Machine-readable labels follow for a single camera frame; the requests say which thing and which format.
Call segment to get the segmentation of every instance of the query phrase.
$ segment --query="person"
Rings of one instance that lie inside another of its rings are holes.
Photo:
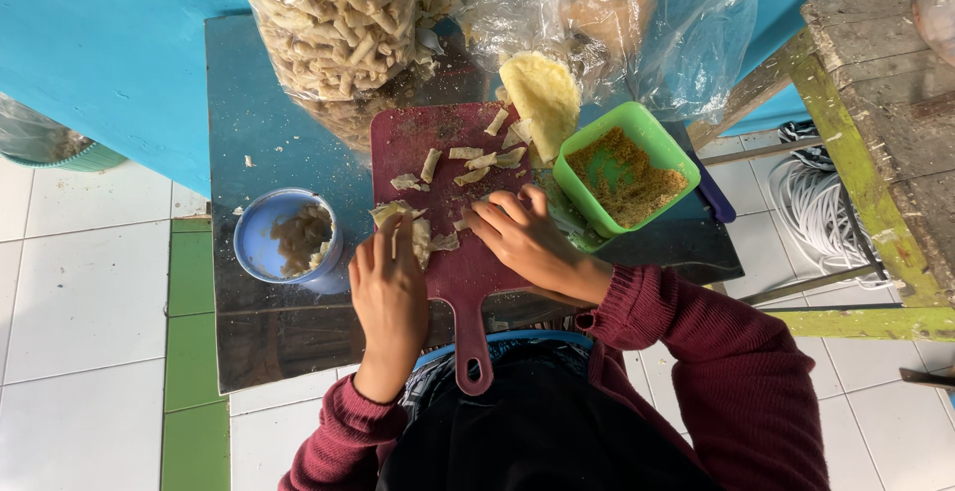
[[[280,490],[828,488],[814,363],[783,322],[655,265],[579,252],[532,185],[472,207],[471,230],[504,265],[537,291],[591,303],[575,321],[596,342],[492,334],[493,383],[462,393],[451,351],[419,358],[424,278],[411,216],[392,216],[349,264],[364,358],[328,389]],[[677,360],[693,447],[627,380],[621,351],[658,340]]]

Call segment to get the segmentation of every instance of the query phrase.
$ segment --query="hand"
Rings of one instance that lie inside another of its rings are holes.
[[[411,375],[428,333],[428,293],[412,251],[411,214],[390,216],[358,245],[349,276],[365,331],[365,356],[353,385],[364,397],[388,403]]]
[[[531,200],[531,209],[520,200]],[[610,288],[613,265],[580,252],[547,213],[547,195],[534,185],[524,185],[517,196],[491,193],[465,211],[468,225],[502,264],[547,291],[600,304]]]

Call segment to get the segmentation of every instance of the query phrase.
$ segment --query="cutting board handle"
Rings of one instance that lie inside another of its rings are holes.
[[[491,386],[494,370],[487,351],[484,319],[480,307],[484,296],[465,295],[446,299],[455,311],[455,375],[461,391],[480,395]],[[477,379],[471,380],[468,369],[477,361]]]

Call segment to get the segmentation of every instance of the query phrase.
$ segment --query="blue wall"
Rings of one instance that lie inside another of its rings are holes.
[[[744,73],[798,30],[804,1],[759,0]],[[0,0],[0,92],[208,195],[202,20],[247,9],[245,0]],[[801,116],[790,89],[734,131]]]

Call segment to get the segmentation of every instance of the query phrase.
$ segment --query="green tile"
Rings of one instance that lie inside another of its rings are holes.
[[[211,232],[212,218],[173,218],[173,233]]]
[[[169,318],[165,411],[225,399],[216,374],[216,314]]]
[[[173,233],[169,243],[169,317],[215,309],[212,233]]]
[[[224,401],[166,413],[161,491],[229,491],[229,411]]]

